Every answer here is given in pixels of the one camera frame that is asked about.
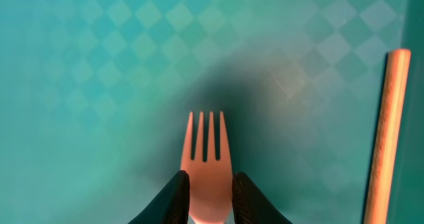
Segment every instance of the teal background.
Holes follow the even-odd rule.
[[[413,58],[390,223],[423,215],[418,0],[0,0],[0,223],[128,223],[226,113],[293,223],[360,223],[386,53]]]

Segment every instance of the fork tine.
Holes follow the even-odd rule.
[[[190,112],[190,115],[188,117],[187,131],[185,133],[186,136],[184,139],[183,154],[181,158],[182,164],[183,162],[191,160],[191,139],[193,137],[193,111]]]
[[[205,115],[203,111],[200,111],[199,117],[199,127],[197,128],[197,139],[196,139],[196,147],[194,160],[202,161],[203,160],[203,126],[205,122]]]
[[[221,147],[221,158],[219,160],[223,162],[230,162],[231,164],[227,128],[225,127],[224,113],[222,111],[219,113],[219,145]]]
[[[215,126],[213,125],[213,112],[209,113],[209,132],[207,133],[207,161],[216,161],[215,156]]]

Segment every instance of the teal surface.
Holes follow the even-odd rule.
[[[234,171],[292,222],[360,223],[385,55],[422,50],[407,2],[0,0],[0,223],[127,223],[178,170],[190,110],[226,112]],[[390,223],[422,217],[406,164]]]
[[[424,13],[422,0],[408,0],[402,44],[413,56],[409,69],[390,200],[390,223],[424,220]]]

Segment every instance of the orange stick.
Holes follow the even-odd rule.
[[[386,224],[411,51],[389,53],[364,224]]]

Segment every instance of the pink fork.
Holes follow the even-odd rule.
[[[224,113],[219,114],[219,145],[221,157],[215,158],[215,130],[213,112],[209,114],[209,132],[207,139],[207,161],[203,161],[203,124],[204,114],[200,113],[195,157],[191,159],[193,136],[193,112],[190,113],[184,141],[181,170],[190,178],[189,214],[197,224],[222,224],[231,210],[231,182],[233,171],[225,128]]]

